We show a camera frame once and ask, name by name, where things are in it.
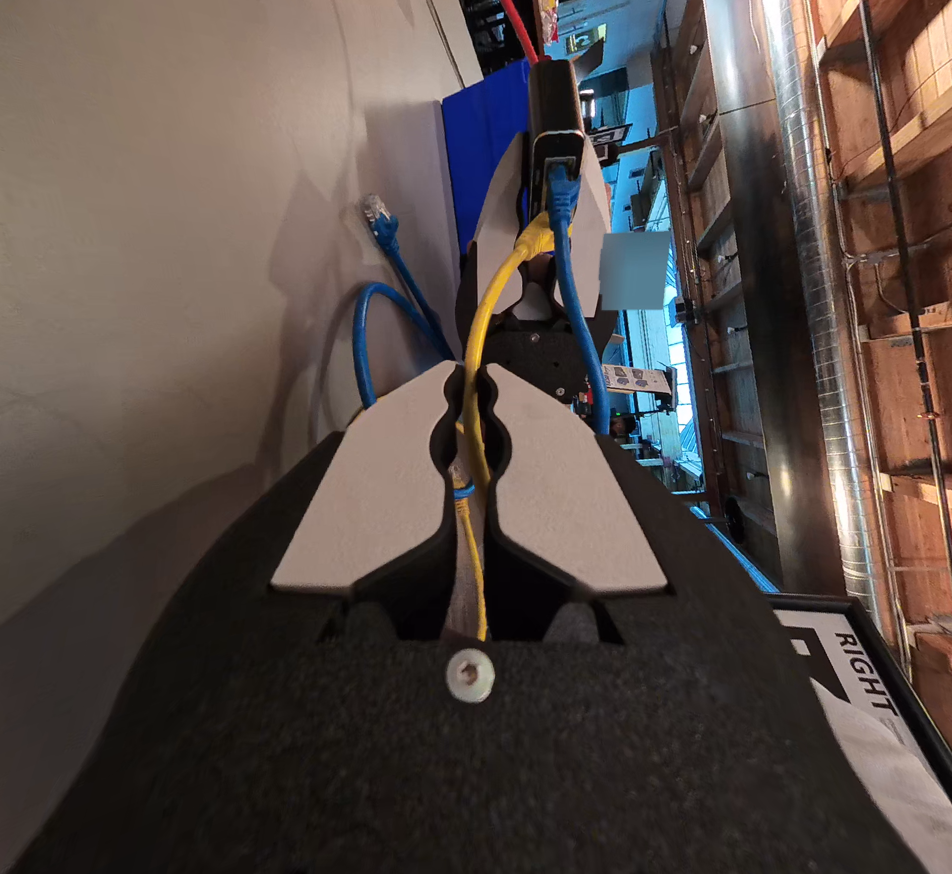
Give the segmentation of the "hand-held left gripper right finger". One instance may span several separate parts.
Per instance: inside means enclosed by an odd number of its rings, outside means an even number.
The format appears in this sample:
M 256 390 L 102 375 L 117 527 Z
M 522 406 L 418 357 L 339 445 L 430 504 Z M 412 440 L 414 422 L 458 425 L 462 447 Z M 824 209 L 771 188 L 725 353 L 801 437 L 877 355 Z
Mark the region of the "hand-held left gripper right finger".
M 480 415 L 489 473 L 484 594 L 495 641 L 540 642 L 571 603 L 667 589 L 587 425 L 499 364 L 480 370 Z

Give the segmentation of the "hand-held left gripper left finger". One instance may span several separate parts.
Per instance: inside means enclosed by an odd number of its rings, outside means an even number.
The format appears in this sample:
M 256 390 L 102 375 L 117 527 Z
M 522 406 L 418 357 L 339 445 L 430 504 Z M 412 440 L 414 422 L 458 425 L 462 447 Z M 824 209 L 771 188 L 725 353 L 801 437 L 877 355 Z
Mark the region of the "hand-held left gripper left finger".
M 456 579 L 459 365 L 443 361 L 349 426 L 272 589 L 377 604 L 399 638 L 435 641 Z

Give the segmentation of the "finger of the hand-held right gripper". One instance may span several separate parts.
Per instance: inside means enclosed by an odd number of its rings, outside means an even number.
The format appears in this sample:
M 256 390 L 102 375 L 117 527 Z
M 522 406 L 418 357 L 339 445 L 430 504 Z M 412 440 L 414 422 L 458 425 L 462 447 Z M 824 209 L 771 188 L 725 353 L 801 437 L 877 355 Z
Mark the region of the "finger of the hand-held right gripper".
M 479 280 L 492 278 L 522 232 L 517 201 L 522 195 L 527 139 L 526 131 L 514 136 L 490 180 L 473 240 Z
M 611 231 L 608 194 L 594 146 L 585 141 L 580 190 L 570 234 L 570 261 L 579 304 L 587 319 L 595 317 L 599 298 L 603 239 Z

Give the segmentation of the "blue plastic bin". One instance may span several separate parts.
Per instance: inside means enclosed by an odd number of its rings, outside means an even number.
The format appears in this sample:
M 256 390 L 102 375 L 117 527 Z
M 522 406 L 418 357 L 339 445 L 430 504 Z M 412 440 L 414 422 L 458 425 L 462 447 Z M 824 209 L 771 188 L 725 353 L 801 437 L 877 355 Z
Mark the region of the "blue plastic bin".
M 513 62 L 441 104 L 451 197 L 462 256 L 474 238 L 492 176 L 528 129 L 530 63 Z

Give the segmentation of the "black ethernet port adapter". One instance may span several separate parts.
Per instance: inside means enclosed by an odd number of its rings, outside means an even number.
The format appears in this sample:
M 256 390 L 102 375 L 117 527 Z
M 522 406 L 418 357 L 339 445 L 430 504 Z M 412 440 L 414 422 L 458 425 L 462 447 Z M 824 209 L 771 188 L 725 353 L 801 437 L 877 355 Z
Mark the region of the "black ethernet port adapter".
M 573 64 L 543 59 L 530 66 L 529 130 L 525 150 L 528 214 L 532 220 L 546 208 L 549 169 L 564 166 L 575 181 L 581 173 L 587 134 Z

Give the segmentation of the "black-framed white sign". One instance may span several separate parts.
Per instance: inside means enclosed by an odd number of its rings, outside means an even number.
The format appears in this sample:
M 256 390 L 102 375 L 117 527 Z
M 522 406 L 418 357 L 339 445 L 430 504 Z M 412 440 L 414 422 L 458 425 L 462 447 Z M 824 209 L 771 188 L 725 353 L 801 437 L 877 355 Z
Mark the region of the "black-framed white sign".
M 861 603 L 782 593 L 766 599 L 810 677 L 882 725 L 950 796 L 950 748 Z

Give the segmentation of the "large smooth metal duct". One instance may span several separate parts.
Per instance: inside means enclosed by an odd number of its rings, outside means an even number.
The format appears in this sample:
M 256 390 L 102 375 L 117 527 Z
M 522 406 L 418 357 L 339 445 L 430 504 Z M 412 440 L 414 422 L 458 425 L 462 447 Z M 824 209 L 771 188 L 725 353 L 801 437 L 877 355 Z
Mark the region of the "large smooth metal duct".
M 780 576 L 892 622 L 803 0 L 704 0 Z

